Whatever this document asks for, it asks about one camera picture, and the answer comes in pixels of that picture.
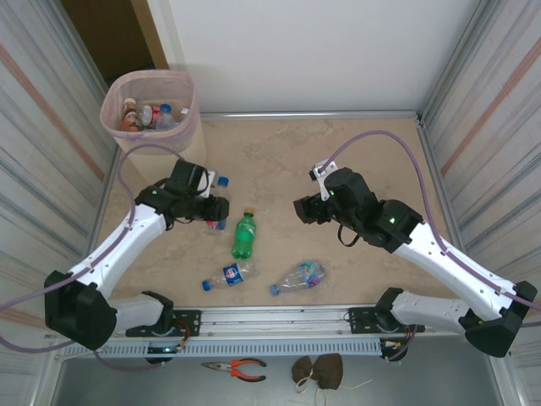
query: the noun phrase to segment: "green bottle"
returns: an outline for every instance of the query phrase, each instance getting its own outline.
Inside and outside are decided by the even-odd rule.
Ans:
[[[252,256],[252,244],[255,239],[254,209],[244,210],[244,217],[237,223],[235,228],[235,242],[231,248],[234,258],[243,260]]]

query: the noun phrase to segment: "pliers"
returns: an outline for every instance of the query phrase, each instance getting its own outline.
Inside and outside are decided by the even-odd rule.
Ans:
[[[235,376],[246,382],[261,382],[266,379],[266,376],[248,376],[235,369],[237,366],[244,364],[256,364],[263,367],[267,366],[265,362],[256,358],[234,359],[231,361],[231,364],[225,362],[204,362],[201,365],[211,368],[212,370],[228,370],[231,376]]]

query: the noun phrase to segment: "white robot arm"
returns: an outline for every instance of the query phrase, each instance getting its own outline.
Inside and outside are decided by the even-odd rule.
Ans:
[[[533,301],[537,289],[527,282],[513,283],[483,268],[443,240],[442,252],[428,223],[413,209],[398,200],[378,201],[363,177],[349,168],[339,169],[334,162],[321,171],[326,161],[314,165],[310,177],[317,180],[320,192],[294,202],[299,218],[305,223],[340,223],[357,237],[405,258],[420,266],[450,288],[460,299],[417,296],[399,288],[389,288],[376,305],[381,326],[427,325],[464,334],[477,349],[503,357],[509,350],[528,307],[505,296],[509,292]],[[501,287],[496,292],[450,258],[451,252],[477,274]]]
[[[45,286],[61,282],[89,267],[76,282],[46,294],[45,320],[48,327],[64,336],[97,349],[117,331],[135,326],[153,326],[167,332],[172,326],[173,303],[153,292],[128,299],[110,299],[120,277],[141,251],[179,218],[220,221],[229,213],[229,202],[210,194],[215,172],[186,161],[178,161],[172,176],[144,189],[135,199],[130,215],[101,245],[67,274],[54,271]],[[120,244],[118,236],[128,228]],[[109,251],[99,263],[95,258]]]

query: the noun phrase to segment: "marble floor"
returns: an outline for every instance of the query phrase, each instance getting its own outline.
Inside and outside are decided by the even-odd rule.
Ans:
[[[203,123],[206,166],[230,178],[232,195],[227,230],[202,233],[203,225],[177,224],[152,242],[125,272],[113,297],[153,290],[176,306],[333,305],[374,303],[388,287],[416,294],[453,297],[453,293],[415,265],[359,241],[346,248],[336,239],[337,225],[305,225],[292,202],[318,191],[308,170],[352,136],[386,129],[401,136],[419,159],[437,227],[447,236],[439,202],[412,119],[234,121]],[[424,215],[413,166],[393,140],[376,135],[360,140],[336,160],[361,173],[379,199],[402,200]],[[137,195],[146,186],[129,164],[124,176]],[[229,250],[233,229],[245,207],[255,208],[258,233],[253,261],[259,275],[224,290],[204,292],[201,281],[234,262]],[[105,238],[129,208],[128,197],[114,183],[101,227]],[[352,233],[345,231],[344,239]],[[298,294],[271,296],[269,285],[300,261],[317,259],[328,278]]]

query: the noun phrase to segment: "orange pliers handle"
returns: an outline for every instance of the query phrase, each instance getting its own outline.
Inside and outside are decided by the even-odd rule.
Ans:
[[[265,362],[256,358],[235,359],[231,361],[231,363],[229,364],[232,367],[231,370],[229,371],[231,373],[231,376],[235,376],[238,379],[242,381],[246,381],[246,382],[261,382],[266,379],[266,376],[249,376],[249,375],[243,374],[239,370],[235,370],[235,367],[240,366],[240,365],[245,365],[245,364],[256,364],[263,367],[267,366]]]

